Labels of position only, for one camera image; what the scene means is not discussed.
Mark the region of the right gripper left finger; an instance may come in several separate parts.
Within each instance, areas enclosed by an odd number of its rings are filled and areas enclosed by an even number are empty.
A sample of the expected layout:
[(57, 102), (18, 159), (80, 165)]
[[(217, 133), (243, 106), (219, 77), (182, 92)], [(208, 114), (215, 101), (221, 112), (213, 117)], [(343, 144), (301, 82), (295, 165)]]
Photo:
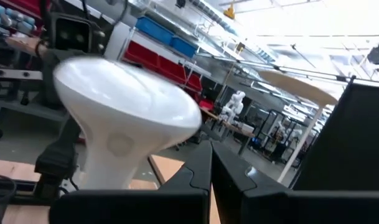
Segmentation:
[(213, 147), (204, 141), (157, 190), (79, 190), (49, 210), (50, 224), (209, 222)]

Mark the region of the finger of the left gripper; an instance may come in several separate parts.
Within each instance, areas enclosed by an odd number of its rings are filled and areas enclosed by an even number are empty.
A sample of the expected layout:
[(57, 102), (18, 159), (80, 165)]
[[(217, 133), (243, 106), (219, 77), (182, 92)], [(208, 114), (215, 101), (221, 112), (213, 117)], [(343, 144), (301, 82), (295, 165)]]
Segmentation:
[(69, 193), (63, 181), (71, 181), (77, 169), (75, 143), (79, 134), (79, 125), (69, 116), (58, 138), (38, 156), (34, 168), (34, 172), (40, 174), (34, 189), (37, 199), (51, 202), (58, 199), (61, 193)]

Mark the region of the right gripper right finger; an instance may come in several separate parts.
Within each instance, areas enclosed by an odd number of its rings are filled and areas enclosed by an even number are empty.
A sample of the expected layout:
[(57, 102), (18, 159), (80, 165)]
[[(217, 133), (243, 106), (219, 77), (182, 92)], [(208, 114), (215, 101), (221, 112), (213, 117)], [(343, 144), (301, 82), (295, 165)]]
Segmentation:
[(221, 223), (379, 223), (379, 191), (292, 190), (212, 142), (212, 184)]

